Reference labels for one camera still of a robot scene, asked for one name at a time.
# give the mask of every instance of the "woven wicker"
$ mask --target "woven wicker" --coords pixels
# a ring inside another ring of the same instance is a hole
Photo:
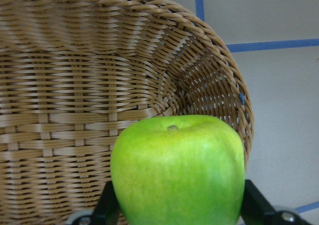
[[[167,0],[0,0],[1,225],[63,224],[93,208],[121,131],[173,114],[223,119],[248,161],[245,83],[223,41],[187,9]]]

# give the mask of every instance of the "blue tape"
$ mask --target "blue tape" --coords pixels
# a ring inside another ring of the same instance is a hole
[[[195,0],[196,16],[205,21],[204,0]]]
[[[228,44],[227,47],[230,52],[248,52],[272,49],[284,49],[295,47],[313,47],[319,46],[319,38],[301,39],[301,40],[285,40],[272,42],[252,42],[240,44]]]
[[[308,211],[314,210],[314,209],[319,209],[319,201],[318,201],[318,202],[315,202],[315,203],[312,203],[312,204],[307,204],[307,205],[298,207],[298,208],[296,208],[295,210],[296,210],[298,213],[304,213],[304,212],[308,212]]]

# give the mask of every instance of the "white wall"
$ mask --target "white wall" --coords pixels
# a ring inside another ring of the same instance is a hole
[[[173,0],[196,13],[195,0]],[[319,38],[319,0],[204,0],[226,44]],[[247,178],[273,205],[319,201],[319,47],[233,53],[249,88],[255,138]],[[319,209],[302,213],[319,225]]]

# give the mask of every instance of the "bolt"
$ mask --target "bolt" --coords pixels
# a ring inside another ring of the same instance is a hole
[[[295,215],[293,215],[292,213],[289,213],[289,212],[283,212],[281,214],[281,217],[283,220],[285,220],[287,222],[293,223],[295,221]]]
[[[91,219],[90,217],[82,217],[79,221],[79,225],[90,225]]]

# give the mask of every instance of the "green apple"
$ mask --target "green apple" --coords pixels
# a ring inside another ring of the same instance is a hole
[[[119,135],[111,177],[130,225],[235,225],[245,184],[242,141],[209,115],[142,119]]]

